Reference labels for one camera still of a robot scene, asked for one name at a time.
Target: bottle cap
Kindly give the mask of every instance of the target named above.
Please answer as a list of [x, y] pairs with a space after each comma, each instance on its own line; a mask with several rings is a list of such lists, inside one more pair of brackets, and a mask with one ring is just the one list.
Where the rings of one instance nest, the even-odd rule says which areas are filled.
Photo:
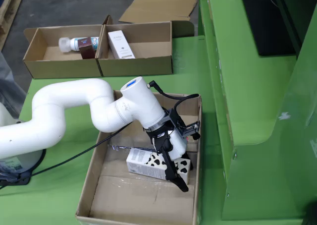
[[58, 46], [62, 53], [68, 53], [71, 51], [69, 38], [60, 38], [58, 41]]

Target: black monitor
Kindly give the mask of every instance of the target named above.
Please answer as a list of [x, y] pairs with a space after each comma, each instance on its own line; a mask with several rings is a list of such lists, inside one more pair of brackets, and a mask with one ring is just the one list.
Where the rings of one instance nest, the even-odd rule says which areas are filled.
[[243, 0], [261, 56], [298, 55], [317, 0]]

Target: bottle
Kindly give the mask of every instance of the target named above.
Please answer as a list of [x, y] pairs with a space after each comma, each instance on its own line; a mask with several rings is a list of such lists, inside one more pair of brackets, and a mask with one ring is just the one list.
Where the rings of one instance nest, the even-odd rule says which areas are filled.
[[[59, 49], [62, 53], [68, 53], [70, 51], [79, 52], [78, 40], [83, 38], [60, 38], [58, 41]], [[91, 37], [93, 48], [96, 51], [98, 47], [99, 37]]]

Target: gray floor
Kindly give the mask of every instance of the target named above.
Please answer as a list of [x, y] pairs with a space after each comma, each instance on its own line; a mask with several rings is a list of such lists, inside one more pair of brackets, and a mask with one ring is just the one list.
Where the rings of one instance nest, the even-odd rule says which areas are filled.
[[[22, 59], [28, 48], [23, 31], [26, 28], [101, 24], [110, 14], [115, 23], [133, 0], [22, 0], [2, 53], [11, 67], [16, 82], [27, 91], [31, 83]], [[198, 5], [191, 14], [198, 24]]]

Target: wooden pallet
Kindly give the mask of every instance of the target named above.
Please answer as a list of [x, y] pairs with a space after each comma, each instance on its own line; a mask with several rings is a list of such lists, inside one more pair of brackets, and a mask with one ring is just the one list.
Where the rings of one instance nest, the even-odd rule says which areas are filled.
[[4, 0], [0, 7], [0, 51], [4, 46], [20, 3], [21, 0]]

